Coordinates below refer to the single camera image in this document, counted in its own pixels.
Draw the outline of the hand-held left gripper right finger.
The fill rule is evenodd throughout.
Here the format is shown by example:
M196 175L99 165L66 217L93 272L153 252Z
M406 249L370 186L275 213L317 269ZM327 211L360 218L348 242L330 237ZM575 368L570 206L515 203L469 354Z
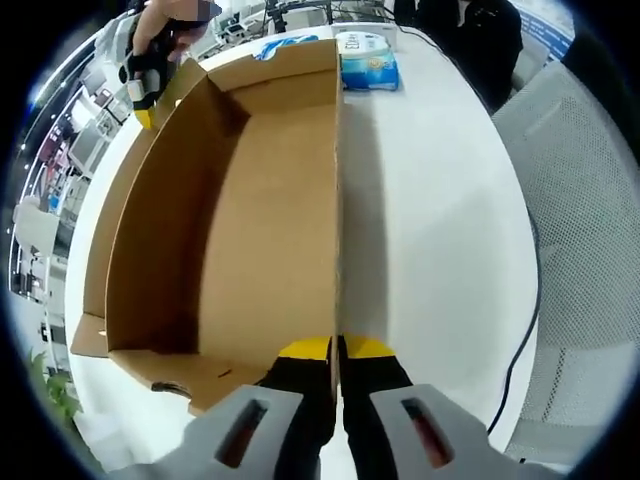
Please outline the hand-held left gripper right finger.
M485 425L435 387L415 384L374 338L338 338L343 425L361 479L559 479L489 442Z

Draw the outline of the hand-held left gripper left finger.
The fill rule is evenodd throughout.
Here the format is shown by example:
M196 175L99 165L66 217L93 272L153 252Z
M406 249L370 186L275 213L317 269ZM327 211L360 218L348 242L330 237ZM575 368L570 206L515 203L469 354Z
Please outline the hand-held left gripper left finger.
M318 479L334 431L334 341L298 340L254 385L192 421L182 443L111 479Z

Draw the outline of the person's right hand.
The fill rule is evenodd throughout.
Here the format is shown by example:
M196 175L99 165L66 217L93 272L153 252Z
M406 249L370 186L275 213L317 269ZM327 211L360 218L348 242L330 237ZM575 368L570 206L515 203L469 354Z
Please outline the person's right hand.
M132 54L142 55L169 20L172 1L153 0L141 12L132 37Z

